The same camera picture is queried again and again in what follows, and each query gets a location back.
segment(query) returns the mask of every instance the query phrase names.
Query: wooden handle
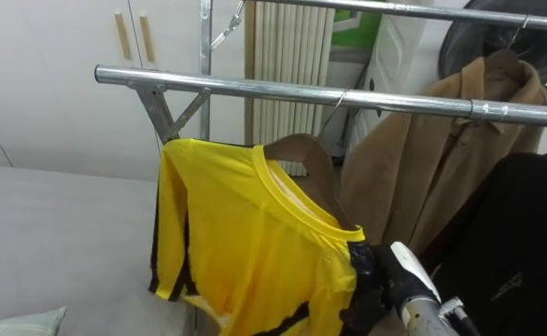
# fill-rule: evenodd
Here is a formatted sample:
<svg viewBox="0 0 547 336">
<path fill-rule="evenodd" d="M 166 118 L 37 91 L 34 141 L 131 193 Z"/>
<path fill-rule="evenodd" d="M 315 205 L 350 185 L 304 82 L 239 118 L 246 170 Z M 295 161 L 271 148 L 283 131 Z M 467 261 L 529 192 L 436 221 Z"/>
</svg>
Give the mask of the wooden handle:
<svg viewBox="0 0 547 336">
<path fill-rule="evenodd" d="M 149 30 L 149 19 L 146 15 L 141 16 L 141 31 L 143 32 L 143 41 L 145 42 L 145 52 L 147 53 L 147 60 L 155 62 L 155 55 L 153 54 L 153 42 L 151 41 L 151 31 Z"/>
<path fill-rule="evenodd" d="M 126 26 L 124 25 L 124 19 L 121 13 L 114 15 L 116 19 L 116 26 L 118 27 L 118 35 L 120 37 L 120 46 L 122 47 L 122 54 L 127 60 L 131 59 L 131 46 L 128 44 L 128 36 L 126 35 Z"/>
</svg>

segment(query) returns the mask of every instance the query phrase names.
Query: cabinet door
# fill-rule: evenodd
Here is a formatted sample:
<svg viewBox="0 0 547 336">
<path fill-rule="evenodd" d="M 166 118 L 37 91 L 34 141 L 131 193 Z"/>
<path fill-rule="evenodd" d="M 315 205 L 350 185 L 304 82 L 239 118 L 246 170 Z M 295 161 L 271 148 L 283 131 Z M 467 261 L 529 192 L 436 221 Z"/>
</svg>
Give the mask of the cabinet door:
<svg viewBox="0 0 547 336">
<path fill-rule="evenodd" d="M 199 43 L 201 40 L 200 1 L 130 0 L 137 43 L 144 68 L 200 74 Z M 214 0 L 213 38 L 228 27 L 237 0 Z M 241 24 L 213 52 L 212 75 L 245 77 L 245 32 Z M 153 59 L 147 56 L 147 41 L 153 48 Z M 190 103 L 195 93 L 168 91 L 166 99 L 176 118 Z M 211 97 L 211 132 L 213 141 L 243 144 L 245 141 L 245 100 L 239 97 Z M 198 137 L 199 114 L 182 130 L 183 137 Z"/>
<path fill-rule="evenodd" d="M 141 65 L 127 1 L 0 0 L 0 143 L 15 166 L 155 179 L 147 114 L 134 91 L 95 82 L 98 63 Z"/>
</svg>

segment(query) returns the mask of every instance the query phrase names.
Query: white radiator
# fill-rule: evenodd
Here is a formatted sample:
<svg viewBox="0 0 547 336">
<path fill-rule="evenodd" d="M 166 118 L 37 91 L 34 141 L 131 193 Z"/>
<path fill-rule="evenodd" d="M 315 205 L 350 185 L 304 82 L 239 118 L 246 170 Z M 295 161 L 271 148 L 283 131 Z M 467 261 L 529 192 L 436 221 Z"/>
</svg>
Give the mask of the white radiator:
<svg viewBox="0 0 547 336">
<path fill-rule="evenodd" d="M 325 86 L 334 9 L 256 3 L 255 79 Z M 322 106 L 255 100 L 253 142 L 267 144 L 294 133 L 318 135 Z M 282 162 L 303 176 L 299 163 Z"/>
</svg>

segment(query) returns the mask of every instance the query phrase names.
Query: wooden hanger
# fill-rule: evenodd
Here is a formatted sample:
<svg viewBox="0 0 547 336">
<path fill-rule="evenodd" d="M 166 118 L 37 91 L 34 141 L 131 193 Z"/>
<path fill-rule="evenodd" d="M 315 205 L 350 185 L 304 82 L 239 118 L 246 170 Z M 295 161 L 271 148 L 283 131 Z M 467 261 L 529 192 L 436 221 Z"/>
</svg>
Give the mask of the wooden hanger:
<svg viewBox="0 0 547 336">
<path fill-rule="evenodd" d="M 513 50 L 498 50 L 485 58 L 485 100 L 510 101 L 524 82 L 524 68 Z"/>
<path fill-rule="evenodd" d="M 266 145 L 266 160 L 293 161 L 304 165 L 309 176 L 313 178 L 317 189 L 336 217 L 340 227 L 347 231 L 356 231 L 346 212 L 340 206 L 334 187 L 333 164 L 328 151 L 321 142 L 311 134 L 293 134 Z"/>
</svg>

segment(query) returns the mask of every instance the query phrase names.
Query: clothes rack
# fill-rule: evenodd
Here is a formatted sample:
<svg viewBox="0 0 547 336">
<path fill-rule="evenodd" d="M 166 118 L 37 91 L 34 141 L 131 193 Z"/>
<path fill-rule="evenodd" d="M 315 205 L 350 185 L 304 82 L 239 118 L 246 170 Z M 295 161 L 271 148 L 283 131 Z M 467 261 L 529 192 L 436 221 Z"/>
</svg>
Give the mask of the clothes rack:
<svg viewBox="0 0 547 336">
<path fill-rule="evenodd" d="M 392 4 L 386 2 L 366 0 L 247 0 L 270 2 L 276 4 L 301 5 L 309 7 L 326 7 L 336 9 L 350 9 L 358 11 L 376 12 L 389 15 L 398 15 L 422 19 L 471 21 L 523 27 L 526 29 L 547 30 L 547 17 L 537 15 L 504 13 L 497 11 L 434 7 L 419 5 Z"/>
<path fill-rule="evenodd" d="M 230 32 L 233 30 L 233 25 L 240 23 L 240 12 L 244 1 L 350 9 L 433 20 L 471 21 L 513 26 L 519 30 L 547 30 L 547 17 L 468 8 L 403 5 L 365 0 L 242 0 L 232 17 Z M 177 135 L 179 128 L 183 127 L 199 108 L 202 110 L 200 137 L 208 140 L 211 93 L 547 126 L 547 107 L 544 106 L 427 98 L 356 90 L 342 91 L 332 88 L 206 76 L 211 74 L 212 5 L 213 0 L 201 0 L 200 70 L 203 76 L 105 65 L 98 65 L 95 69 L 98 82 L 126 85 L 137 91 L 162 142 Z M 172 120 L 163 97 L 166 90 L 199 92 L 176 122 Z"/>
<path fill-rule="evenodd" d="M 431 98 L 416 95 L 377 93 L 371 91 L 322 88 L 316 86 L 276 83 L 252 79 L 210 77 L 202 75 L 182 75 L 155 70 L 123 68 L 98 65 L 95 78 L 99 83 L 128 86 L 139 95 L 154 99 L 143 100 L 151 121 L 162 141 L 167 141 L 179 129 L 174 128 L 161 92 L 193 91 L 199 92 L 196 101 L 209 94 L 222 94 L 238 97 L 273 99 L 298 103 L 340 105 L 367 109 L 380 109 L 394 112 L 421 113 L 444 117 L 484 119 L 497 122 L 519 123 L 547 127 L 547 106 L 523 105 L 490 102 L 484 100 L 461 100 Z M 183 113 L 188 120 L 199 104 L 191 104 Z"/>
<path fill-rule="evenodd" d="M 199 45 L 199 65 L 202 75 L 211 75 L 211 35 L 212 35 L 212 11 L 213 0 L 201 0 L 200 18 L 201 18 L 201 44 Z M 209 97 L 203 102 L 201 107 L 201 130 L 199 137 L 203 140 L 209 140 L 209 120 L 210 114 Z"/>
</svg>

